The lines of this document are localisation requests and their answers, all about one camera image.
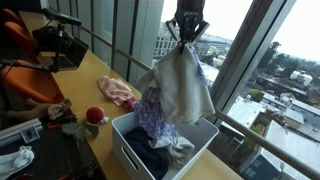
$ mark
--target pink cloth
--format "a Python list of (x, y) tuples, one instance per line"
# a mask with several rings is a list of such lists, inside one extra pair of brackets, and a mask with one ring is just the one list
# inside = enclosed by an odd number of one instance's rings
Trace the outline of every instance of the pink cloth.
[(99, 88), (117, 106), (120, 106), (124, 101), (134, 98), (131, 89), (120, 79), (102, 76), (99, 79)]

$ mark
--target white fabric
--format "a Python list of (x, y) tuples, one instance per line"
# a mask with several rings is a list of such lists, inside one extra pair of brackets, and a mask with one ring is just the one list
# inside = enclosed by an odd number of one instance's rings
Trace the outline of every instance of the white fabric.
[[(153, 69), (161, 90), (164, 119), (169, 123), (190, 124), (215, 113), (206, 82), (200, 76), (200, 62), (192, 48), (187, 43), (180, 54), (180, 47), (176, 46)], [(148, 76), (145, 79), (150, 80), (152, 75)]]
[(21, 146), (18, 152), (0, 156), (0, 180), (27, 167), (34, 159), (31, 146)]
[(170, 155), (170, 164), (175, 168), (183, 167), (188, 155), (194, 149), (194, 145), (176, 131), (167, 136), (162, 136), (159, 140), (149, 141), (149, 145), (153, 149), (165, 147)]

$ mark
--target wooden table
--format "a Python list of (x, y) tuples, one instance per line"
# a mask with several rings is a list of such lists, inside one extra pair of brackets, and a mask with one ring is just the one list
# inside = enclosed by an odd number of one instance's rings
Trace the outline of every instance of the wooden table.
[[(20, 12), (29, 32), (43, 27), (48, 21), (42, 14)], [(79, 69), (60, 71), (53, 74), (64, 97), (72, 102), (71, 110), (78, 120), (86, 120), (86, 111), (92, 106), (102, 107), (106, 116), (111, 120), (105, 125), (99, 126), (99, 135), (93, 138), (90, 134), (86, 139), (95, 155), (99, 165), (107, 179), (130, 179), (119, 160), (112, 151), (112, 124), (111, 121), (126, 111), (117, 107), (110, 99), (103, 95), (98, 88), (98, 80), (102, 76), (120, 78), (91, 51), (88, 51)], [(141, 94), (128, 84), (137, 99)], [(241, 179), (226, 164), (220, 161), (210, 151), (206, 150), (183, 179)]]

